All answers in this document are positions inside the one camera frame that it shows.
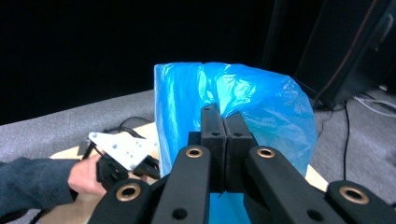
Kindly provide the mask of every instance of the black wire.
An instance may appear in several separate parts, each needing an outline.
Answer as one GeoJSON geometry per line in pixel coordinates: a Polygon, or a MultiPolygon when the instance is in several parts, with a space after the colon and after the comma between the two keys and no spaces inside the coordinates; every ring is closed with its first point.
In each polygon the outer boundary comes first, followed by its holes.
{"type": "MultiPolygon", "coordinates": [[[[130,134],[132,137],[137,137],[137,138],[145,138],[142,135],[140,135],[139,133],[137,133],[135,130],[124,127],[123,125],[131,120],[131,119],[141,119],[143,121],[145,121],[146,123],[152,123],[151,120],[149,119],[144,119],[144,118],[140,118],[140,117],[130,117],[126,120],[124,120],[119,127],[117,128],[112,128],[112,129],[104,129],[103,132],[104,133],[113,133],[113,132],[127,132],[128,134],[130,134]]],[[[92,150],[95,149],[95,151],[101,155],[102,157],[104,156],[103,153],[101,151],[99,151],[96,146],[93,143],[90,143],[90,145],[87,148],[87,151],[85,152],[84,156],[82,157],[83,160],[87,159],[90,155],[92,150]]],[[[35,215],[35,217],[31,220],[30,224],[36,224],[37,221],[42,218],[44,215],[46,215],[51,209],[45,209],[45,210],[41,210],[39,213],[37,213],[37,215],[35,215]]]]}
{"type": "Polygon", "coordinates": [[[344,180],[347,180],[347,145],[349,143],[349,135],[350,135],[350,122],[349,115],[347,112],[347,101],[344,104],[346,111],[346,144],[344,147],[344,180]]]}
{"type": "Polygon", "coordinates": [[[145,119],[145,118],[141,118],[141,117],[129,117],[128,119],[126,119],[125,121],[123,121],[123,122],[120,124],[120,127],[123,126],[126,122],[128,122],[128,121],[131,120],[131,119],[140,119],[140,120],[145,121],[147,124],[153,122],[152,120],[145,119]]]}
{"type": "Polygon", "coordinates": [[[320,136],[321,136],[321,135],[323,134],[323,132],[324,132],[324,124],[325,124],[327,121],[329,121],[329,120],[332,119],[332,114],[333,114],[333,111],[331,111],[331,114],[330,114],[330,116],[329,116],[328,118],[326,118],[325,120],[322,121],[322,123],[321,123],[322,128],[321,128],[320,132],[318,133],[318,140],[319,140],[320,136]]]}
{"type": "MultiPolygon", "coordinates": [[[[369,95],[369,94],[367,94],[367,93],[365,93],[365,92],[364,92],[364,93],[361,93],[361,95],[365,95],[365,96],[371,98],[372,100],[377,100],[377,99],[375,99],[373,96],[371,96],[371,95],[369,95]]],[[[371,103],[376,104],[376,105],[380,105],[382,108],[385,108],[385,109],[387,109],[388,111],[391,111],[391,112],[393,112],[393,113],[396,113],[396,109],[393,108],[393,107],[391,107],[391,106],[389,106],[389,105],[380,104],[379,102],[371,102],[371,103]]]]}
{"type": "Polygon", "coordinates": [[[42,218],[44,215],[46,215],[48,212],[50,212],[52,209],[51,208],[49,208],[49,209],[44,209],[44,210],[41,210],[39,213],[37,213],[36,215],[35,215],[35,217],[30,221],[30,224],[36,224],[37,223],[37,221],[40,219],[40,218],[42,218]]]}

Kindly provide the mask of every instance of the table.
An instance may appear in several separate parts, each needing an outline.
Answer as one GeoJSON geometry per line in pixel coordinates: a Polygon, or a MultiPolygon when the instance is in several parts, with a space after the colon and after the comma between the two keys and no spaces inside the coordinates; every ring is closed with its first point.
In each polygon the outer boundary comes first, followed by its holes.
{"type": "MultiPolygon", "coordinates": [[[[145,136],[148,140],[158,143],[158,135],[155,123],[150,123],[134,129],[140,135],[145,136]]],[[[151,156],[158,159],[158,150],[153,150],[151,156]]],[[[51,156],[53,159],[81,159],[78,155],[78,147],[72,147],[67,150],[58,152],[51,156]]],[[[328,182],[314,168],[308,165],[305,179],[312,186],[326,191],[328,182]]],[[[101,197],[88,194],[79,194],[74,203],[55,207],[47,215],[41,218],[43,224],[82,224],[87,223],[95,206],[99,203],[101,197]]]]}

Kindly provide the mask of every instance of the black speaker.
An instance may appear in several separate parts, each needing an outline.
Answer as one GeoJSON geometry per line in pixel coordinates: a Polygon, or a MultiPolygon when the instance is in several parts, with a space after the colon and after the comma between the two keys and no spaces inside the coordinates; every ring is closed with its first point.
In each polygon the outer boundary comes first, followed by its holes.
{"type": "Polygon", "coordinates": [[[315,106],[332,108],[389,76],[395,17],[395,0],[324,2],[293,75],[315,106]]]}

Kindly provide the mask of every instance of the person's arm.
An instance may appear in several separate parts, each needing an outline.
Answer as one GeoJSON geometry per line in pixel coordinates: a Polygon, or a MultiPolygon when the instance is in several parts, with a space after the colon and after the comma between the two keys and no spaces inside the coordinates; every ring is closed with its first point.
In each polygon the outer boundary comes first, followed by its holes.
{"type": "Polygon", "coordinates": [[[71,189],[104,195],[96,182],[98,156],[84,161],[18,158],[0,166],[0,217],[21,209],[72,203],[71,189]]]}

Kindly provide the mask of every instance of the dark background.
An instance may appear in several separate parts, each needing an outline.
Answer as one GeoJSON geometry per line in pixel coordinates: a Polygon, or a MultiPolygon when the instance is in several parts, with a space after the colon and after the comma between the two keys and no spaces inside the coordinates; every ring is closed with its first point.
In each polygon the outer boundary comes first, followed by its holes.
{"type": "MultiPolygon", "coordinates": [[[[389,1],[378,4],[385,8],[389,1]]],[[[343,16],[328,10],[337,20],[332,29],[324,23],[324,29],[337,31],[341,22],[356,32],[359,27],[348,17],[360,20],[370,2],[354,0],[349,5],[361,11],[343,16]]],[[[152,90],[157,63],[242,63],[293,77],[308,47],[322,50],[308,40],[324,6],[337,12],[346,5],[341,0],[0,1],[0,124],[152,90]]],[[[346,51],[347,45],[325,47],[346,51]]],[[[342,60],[326,57],[323,62],[342,60]]],[[[314,84],[327,78],[318,77],[314,84]]]]}

